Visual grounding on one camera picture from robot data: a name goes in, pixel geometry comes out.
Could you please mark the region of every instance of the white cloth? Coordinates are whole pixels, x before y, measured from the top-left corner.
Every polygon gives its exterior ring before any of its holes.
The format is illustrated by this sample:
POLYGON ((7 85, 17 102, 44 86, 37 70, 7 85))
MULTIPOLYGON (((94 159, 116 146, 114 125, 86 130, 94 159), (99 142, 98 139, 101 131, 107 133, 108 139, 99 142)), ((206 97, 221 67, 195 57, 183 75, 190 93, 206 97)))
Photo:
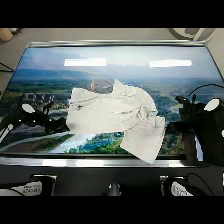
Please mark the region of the white cloth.
POLYGON ((97 94, 73 88, 66 124, 71 133, 125 132, 121 147, 153 163, 162 144, 165 119, 157 117, 152 97, 115 79, 113 92, 97 94))

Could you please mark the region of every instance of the table surface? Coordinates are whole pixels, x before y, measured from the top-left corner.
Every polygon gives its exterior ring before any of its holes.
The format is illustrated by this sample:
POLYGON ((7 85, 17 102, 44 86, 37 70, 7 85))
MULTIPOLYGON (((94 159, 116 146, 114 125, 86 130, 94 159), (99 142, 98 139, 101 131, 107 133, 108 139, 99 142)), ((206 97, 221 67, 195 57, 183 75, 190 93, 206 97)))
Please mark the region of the table surface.
MULTIPOLYGON (((223 84, 221 75, 206 47, 183 46, 73 46, 27 48, 4 93, 0 116, 15 110, 18 98, 42 109, 54 100, 50 117, 67 116, 72 88, 85 88, 96 93, 110 93, 114 79, 149 93, 166 124, 180 119, 180 104, 175 96, 186 96, 203 84, 223 84), (106 66, 64 66, 65 59, 104 58, 106 66), (169 66, 170 59, 175 66, 169 66), (190 66, 178 66, 187 62, 190 66), (159 63, 150 67, 149 62, 159 63)), ((207 103, 223 97, 214 86, 196 92, 197 101, 207 103)), ((123 133, 72 135, 68 132, 48 135, 41 126, 21 125, 0 143, 0 153, 36 154, 127 154, 119 147, 123 133)), ((165 135, 160 155, 183 154, 180 135, 165 135)))

